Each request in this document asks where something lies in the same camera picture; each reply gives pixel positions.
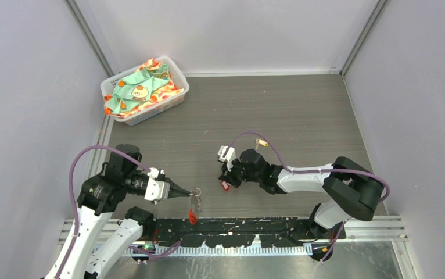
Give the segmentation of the key with red tag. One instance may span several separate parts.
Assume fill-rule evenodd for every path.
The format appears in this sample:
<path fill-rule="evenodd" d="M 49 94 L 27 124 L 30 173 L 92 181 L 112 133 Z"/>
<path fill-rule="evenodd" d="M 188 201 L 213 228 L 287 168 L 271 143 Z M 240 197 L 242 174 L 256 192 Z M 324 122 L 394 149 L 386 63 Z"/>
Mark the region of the key with red tag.
<path fill-rule="evenodd" d="M 232 185 L 230 183 L 226 182 L 226 181 L 222 181 L 221 185 L 222 185 L 224 191 L 229 191 L 230 188 L 232 187 Z"/>

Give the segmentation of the red keyring with metal chain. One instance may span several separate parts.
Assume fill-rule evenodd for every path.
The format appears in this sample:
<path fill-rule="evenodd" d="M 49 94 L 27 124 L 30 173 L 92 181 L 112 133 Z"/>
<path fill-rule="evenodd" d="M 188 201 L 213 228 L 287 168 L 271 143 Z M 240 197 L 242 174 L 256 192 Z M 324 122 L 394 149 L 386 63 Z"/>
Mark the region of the red keyring with metal chain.
<path fill-rule="evenodd" d="M 191 203 L 188 212 L 188 220 L 191 225 L 195 225 L 198 221 L 197 213 L 201 211 L 200 206 L 202 203 L 201 193 L 202 191 L 198 187 L 194 187 L 191 191 Z"/>

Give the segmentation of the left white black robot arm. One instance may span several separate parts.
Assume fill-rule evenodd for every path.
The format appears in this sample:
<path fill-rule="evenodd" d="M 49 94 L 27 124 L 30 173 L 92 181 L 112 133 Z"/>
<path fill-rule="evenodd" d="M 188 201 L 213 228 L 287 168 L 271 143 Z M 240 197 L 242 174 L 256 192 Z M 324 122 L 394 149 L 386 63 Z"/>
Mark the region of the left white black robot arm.
<path fill-rule="evenodd" d="M 105 225 L 128 194 L 141 196 L 154 204 L 193 196 L 193 192 L 168 178 L 164 170 L 143 165 L 139 148 L 130 144 L 115 148 L 103 145 L 85 148 L 71 165 L 70 183 L 78 160 L 94 149 L 109 151 L 110 159 L 102 164 L 97 175 L 83 182 L 78 196 L 75 196 L 73 187 L 69 187 L 74 220 L 47 278 L 103 278 L 135 241 L 146 241 L 154 236 L 153 213 L 134 206 L 127 210 L 113 235 L 97 251 L 93 250 Z"/>

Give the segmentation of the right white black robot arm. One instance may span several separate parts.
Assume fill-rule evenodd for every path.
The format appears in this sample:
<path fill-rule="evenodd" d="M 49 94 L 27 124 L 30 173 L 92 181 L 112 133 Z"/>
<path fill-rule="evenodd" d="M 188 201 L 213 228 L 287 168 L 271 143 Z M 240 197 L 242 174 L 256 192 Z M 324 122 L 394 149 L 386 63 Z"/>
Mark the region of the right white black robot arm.
<path fill-rule="evenodd" d="M 257 183 L 269 194 L 323 192 L 330 201 L 318 204 L 308 218 L 308 232 L 323 238 L 348 219 L 371 221 L 385 192 L 384 186 L 356 162 L 340 156 L 320 167 L 285 167 L 268 163 L 255 149 L 236 156 L 235 149 L 221 146 L 217 152 L 223 186 L 238 188 Z"/>

